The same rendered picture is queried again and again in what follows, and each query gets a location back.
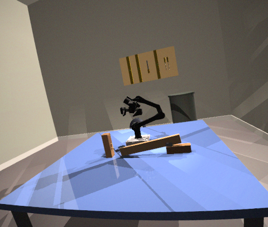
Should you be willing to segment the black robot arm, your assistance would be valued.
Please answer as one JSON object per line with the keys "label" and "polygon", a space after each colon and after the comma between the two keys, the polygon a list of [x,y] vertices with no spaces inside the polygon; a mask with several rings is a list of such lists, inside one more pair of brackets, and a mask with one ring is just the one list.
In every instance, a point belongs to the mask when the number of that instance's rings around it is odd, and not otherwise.
{"label": "black robot arm", "polygon": [[140,107],[140,105],[137,103],[137,102],[140,102],[140,103],[144,103],[144,104],[147,104],[149,106],[152,106],[152,107],[155,107],[157,109],[157,114],[151,118],[148,118],[144,121],[141,121],[141,122],[134,122],[131,126],[131,129],[134,130],[134,133],[135,133],[135,139],[137,138],[142,138],[141,136],[141,132],[140,132],[140,127],[143,126],[143,125],[146,125],[150,122],[153,122],[155,120],[160,120],[160,119],[164,119],[165,118],[165,114],[162,112],[161,110],[161,107],[159,104],[155,104],[151,101],[148,101],[140,96],[136,96],[135,99],[131,99],[129,98],[128,96],[126,97],[126,99],[123,101],[123,103],[127,104],[129,107]]}

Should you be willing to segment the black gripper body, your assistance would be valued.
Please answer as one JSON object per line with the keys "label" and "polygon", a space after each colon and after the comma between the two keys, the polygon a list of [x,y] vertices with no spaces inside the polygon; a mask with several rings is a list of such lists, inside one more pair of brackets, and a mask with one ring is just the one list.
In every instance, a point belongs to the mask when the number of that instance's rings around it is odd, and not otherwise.
{"label": "black gripper body", "polygon": [[[125,107],[120,108],[121,114],[122,114],[122,108]],[[139,109],[140,115],[142,115],[142,108],[136,107],[136,109]],[[128,109],[125,108],[125,112],[134,113],[136,109],[134,107],[128,107]]]}

